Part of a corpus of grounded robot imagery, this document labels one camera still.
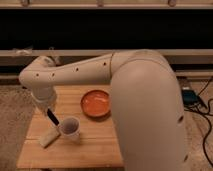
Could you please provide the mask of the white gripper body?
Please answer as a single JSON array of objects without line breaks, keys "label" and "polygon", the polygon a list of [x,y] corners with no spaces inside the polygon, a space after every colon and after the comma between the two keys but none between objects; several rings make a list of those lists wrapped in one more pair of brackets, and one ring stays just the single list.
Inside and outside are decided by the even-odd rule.
[{"label": "white gripper body", "polygon": [[53,87],[33,89],[31,95],[38,109],[43,107],[48,110],[48,105],[56,105],[57,94]]}]

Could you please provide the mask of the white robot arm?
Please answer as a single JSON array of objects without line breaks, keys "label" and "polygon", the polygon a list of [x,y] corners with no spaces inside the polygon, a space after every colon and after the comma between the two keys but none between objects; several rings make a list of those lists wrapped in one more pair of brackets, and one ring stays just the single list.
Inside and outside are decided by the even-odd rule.
[{"label": "white robot arm", "polygon": [[58,85],[109,84],[125,171],[191,171],[181,88],[158,51],[114,52],[64,66],[39,56],[19,81],[44,108]]}]

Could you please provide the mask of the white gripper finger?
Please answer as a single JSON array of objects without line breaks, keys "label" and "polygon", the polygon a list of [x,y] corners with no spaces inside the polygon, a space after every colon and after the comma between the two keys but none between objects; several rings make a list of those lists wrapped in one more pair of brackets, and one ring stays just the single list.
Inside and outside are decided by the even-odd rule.
[{"label": "white gripper finger", "polygon": [[39,108],[40,112],[44,115],[44,116],[47,116],[47,108]]},{"label": "white gripper finger", "polygon": [[51,112],[55,112],[55,105],[54,104],[51,104],[51,105],[48,105],[48,110],[50,110]]}]

